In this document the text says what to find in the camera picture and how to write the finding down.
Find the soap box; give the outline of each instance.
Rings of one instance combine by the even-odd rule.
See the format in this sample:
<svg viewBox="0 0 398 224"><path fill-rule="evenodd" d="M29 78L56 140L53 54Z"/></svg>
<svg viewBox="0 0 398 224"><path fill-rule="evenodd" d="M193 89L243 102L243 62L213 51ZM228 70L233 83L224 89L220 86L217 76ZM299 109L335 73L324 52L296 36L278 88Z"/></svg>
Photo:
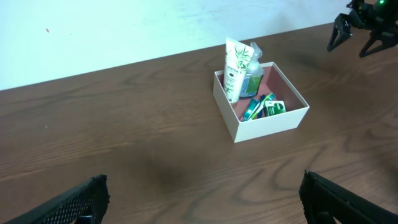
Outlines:
<svg viewBox="0 0 398 224"><path fill-rule="evenodd" d="M261 80L256 99L259 100L262 94L273 92L276 95L275 100L284 101L286 112L270 117L263 115L262 118L243 122L239 118L242 117L250 99L230 104L223 89L224 71L215 72L213 96L234 142L294 129L310 108L274 62L262 63L261 67L264 68L264 77Z"/></svg>

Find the clear plastic bottle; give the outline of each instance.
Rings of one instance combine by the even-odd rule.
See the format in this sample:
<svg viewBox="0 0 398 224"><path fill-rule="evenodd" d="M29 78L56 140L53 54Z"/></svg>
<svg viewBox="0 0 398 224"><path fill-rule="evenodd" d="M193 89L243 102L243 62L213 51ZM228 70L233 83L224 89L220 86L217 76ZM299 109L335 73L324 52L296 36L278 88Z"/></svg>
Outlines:
<svg viewBox="0 0 398 224"><path fill-rule="evenodd" d="M244 76L242 89L239 94L240 99L255 97L258 93L261 79L264 76L264 69L259 63L259 58L262 56L262 51L255 42L251 42L250 46L254 48L254 53Z"/></svg>

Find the blue object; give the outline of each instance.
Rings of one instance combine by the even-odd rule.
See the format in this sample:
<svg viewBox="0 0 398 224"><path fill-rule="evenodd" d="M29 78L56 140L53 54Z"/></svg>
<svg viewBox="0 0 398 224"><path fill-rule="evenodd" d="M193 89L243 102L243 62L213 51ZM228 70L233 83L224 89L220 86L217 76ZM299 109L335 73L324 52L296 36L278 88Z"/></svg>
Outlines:
<svg viewBox="0 0 398 224"><path fill-rule="evenodd" d="M266 98L266 96L263 94L260 97L260 102L262 102L264 99ZM261 118L262 117L262 110L259 112L259 114L257 115L257 118Z"/></svg>

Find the brown wooden surface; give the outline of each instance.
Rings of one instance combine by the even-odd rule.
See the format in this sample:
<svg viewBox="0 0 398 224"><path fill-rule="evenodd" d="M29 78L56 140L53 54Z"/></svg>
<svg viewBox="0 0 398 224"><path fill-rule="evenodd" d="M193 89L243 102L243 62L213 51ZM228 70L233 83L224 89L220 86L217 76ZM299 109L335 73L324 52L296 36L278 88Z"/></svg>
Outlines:
<svg viewBox="0 0 398 224"><path fill-rule="evenodd" d="M104 223L305 223L304 169L397 213L398 50L360 59L354 30L328 53L331 28L256 39L311 108L237 144L211 89L224 46L0 92L0 222L107 174Z"/></svg>

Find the box side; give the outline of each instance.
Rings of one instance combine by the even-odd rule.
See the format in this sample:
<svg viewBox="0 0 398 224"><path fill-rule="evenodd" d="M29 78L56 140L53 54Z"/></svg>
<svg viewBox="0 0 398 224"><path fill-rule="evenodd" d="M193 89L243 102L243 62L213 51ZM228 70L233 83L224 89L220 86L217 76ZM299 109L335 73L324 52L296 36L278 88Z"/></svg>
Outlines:
<svg viewBox="0 0 398 224"><path fill-rule="evenodd" d="M223 86L218 80L217 75L223 74L223 71L215 72L214 75L214 84L213 84L213 96L216 99L218 108L223 115L224 121L228 128L229 133L231 134L232 139L235 141L236 132L238 131L239 121L235 115L234 110L232 109L229 101L226 98L224 93Z"/></svg>
<svg viewBox="0 0 398 224"><path fill-rule="evenodd" d="M301 94L296 90L296 88L293 86L293 84L286 78L285 74L279 69L279 67L274 63L271 62L272 66L275 68L275 70L277 70L277 72L279 73L279 75L282 77L282 79L286 82L286 84L289 86L289 88L294 92L294 94L296 95L296 97L302 102L302 104L304 105L304 107L310 107L310 105L308 105L308 103L304 100L304 98L301 96Z"/></svg>
<svg viewBox="0 0 398 224"><path fill-rule="evenodd" d="M252 121L240 122L234 142L297 128L307 111L308 107Z"/></svg>

